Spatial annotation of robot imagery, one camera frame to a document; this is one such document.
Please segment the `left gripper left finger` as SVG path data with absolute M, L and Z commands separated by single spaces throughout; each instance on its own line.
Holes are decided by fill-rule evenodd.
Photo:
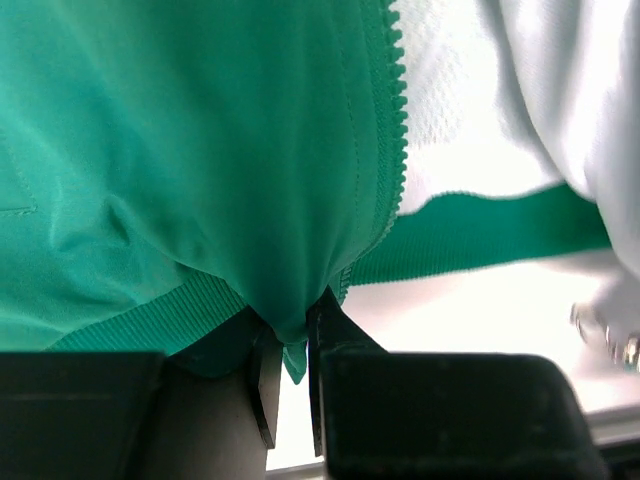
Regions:
M 276 444 L 282 358 L 283 345 L 273 329 L 249 307 L 170 356 L 173 364 L 211 380 L 240 372 L 268 449 Z

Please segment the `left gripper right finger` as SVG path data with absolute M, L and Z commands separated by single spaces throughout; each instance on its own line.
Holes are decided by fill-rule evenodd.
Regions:
M 362 330 L 341 308 L 332 289 L 323 295 L 306 314 L 308 330 L 308 388 L 314 454 L 323 455 L 321 366 L 322 353 L 364 350 L 386 353 L 386 350 Z

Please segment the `green zip jacket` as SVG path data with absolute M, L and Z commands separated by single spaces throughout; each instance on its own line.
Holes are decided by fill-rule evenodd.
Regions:
M 253 308 L 611 248 L 579 312 L 639 333 L 635 1 L 5 1 L 1 348 L 207 376 Z

